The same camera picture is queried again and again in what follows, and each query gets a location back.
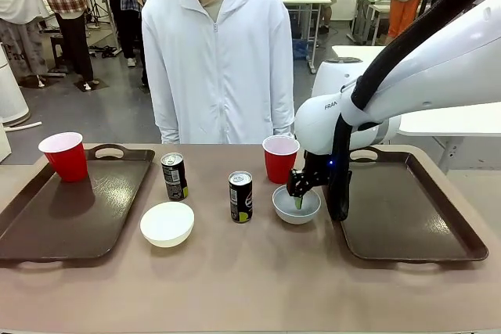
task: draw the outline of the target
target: white bowl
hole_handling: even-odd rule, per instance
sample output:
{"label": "white bowl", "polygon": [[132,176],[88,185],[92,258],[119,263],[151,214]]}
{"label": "white bowl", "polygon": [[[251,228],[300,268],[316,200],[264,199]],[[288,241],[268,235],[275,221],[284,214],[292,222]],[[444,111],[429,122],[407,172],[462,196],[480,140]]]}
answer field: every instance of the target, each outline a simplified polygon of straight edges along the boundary
{"label": "white bowl", "polygon": [[273,193],[276,214],[290,224],[304,224],[311,221],[319,213],[320,203],[319,195],[314,191],[308,191],[303,197],[301,209],[297,209],[294,197],[289,196],[286,185],[282,185]]}
{"label": "white bowl", "polygon": [[195,214],[184,203],[160,203],[141,218],[142,235],[154,246],[168,248],[186,240],[195,223]]}

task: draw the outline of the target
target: brown tabletop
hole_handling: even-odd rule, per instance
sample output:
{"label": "brown tabletop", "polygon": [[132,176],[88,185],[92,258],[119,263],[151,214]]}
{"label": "brown tabletop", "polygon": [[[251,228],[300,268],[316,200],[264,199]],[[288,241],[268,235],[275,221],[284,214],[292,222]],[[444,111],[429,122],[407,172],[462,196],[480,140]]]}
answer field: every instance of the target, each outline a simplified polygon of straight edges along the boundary
{"label": "brown tabletop", "polygon": [[[92,264],[0,268],[0,327],[39,332],[465,331],[501,327],[501,244],[430,159],[409,146],[490,250],[462,267],[353,257],[325,206],[282,222],[259,145],[126,145],[157,153],[116,249]],[[186,160],[191,236],[158,249],[139,220],[167,200],[159,159]],[[42,167],[0,167],[0,209]],[[229,173],[254,177],[254,217],[234,224]]]}

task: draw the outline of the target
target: black pants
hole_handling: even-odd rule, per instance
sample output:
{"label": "black pants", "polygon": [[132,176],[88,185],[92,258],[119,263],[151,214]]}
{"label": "black pants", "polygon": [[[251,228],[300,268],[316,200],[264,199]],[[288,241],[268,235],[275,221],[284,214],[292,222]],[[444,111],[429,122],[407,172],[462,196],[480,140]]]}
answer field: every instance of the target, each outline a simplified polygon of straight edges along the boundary
{"label": "black pants", "polygon": [[146,64],[144,63],[144,48],[142,46],[141,18],[139,12],[132,9],[122,10],[121,0],[110,0],[110,8],[117,25],[118,37],[125,58],[134,57],[134,40],[139,40],[139,52],[142,63],[142,82],[147,82]]}
{"label": "black pants", "polygon": [[75,72],[81,74],[85,82],[94,80],[94,71],[85,35],[85,15],[76,19],[64,19],[56,13],[56,19],[64,39],[63,52],[70,58]]}

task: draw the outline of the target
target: zipper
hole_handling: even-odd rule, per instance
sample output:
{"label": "zipper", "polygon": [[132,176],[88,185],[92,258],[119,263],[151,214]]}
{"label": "zipper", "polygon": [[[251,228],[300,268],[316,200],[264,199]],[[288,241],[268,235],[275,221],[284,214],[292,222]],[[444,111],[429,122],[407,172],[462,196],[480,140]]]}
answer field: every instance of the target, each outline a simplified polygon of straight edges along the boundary
{"label": "zipper", "polygon": [[218,81],[218,92],[219,92],[219,138],[222,144],[226,143],[226,132],[225,132],[225,111],[224,111],[224,94],[223,85],[219,79],[219,64],[218,64],[218,23],[214,23],[214,39],[215,39],[215,60],[216,60],[216,80]]}

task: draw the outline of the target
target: hand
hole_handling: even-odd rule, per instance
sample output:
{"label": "hand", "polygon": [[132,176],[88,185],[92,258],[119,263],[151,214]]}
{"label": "hand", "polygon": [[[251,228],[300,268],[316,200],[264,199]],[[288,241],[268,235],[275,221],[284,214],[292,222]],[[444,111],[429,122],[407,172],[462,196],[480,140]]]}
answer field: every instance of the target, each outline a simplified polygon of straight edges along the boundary
{"label": "hand", "polygon": [[137,0],[141,7],[144,7],[144,0]]}

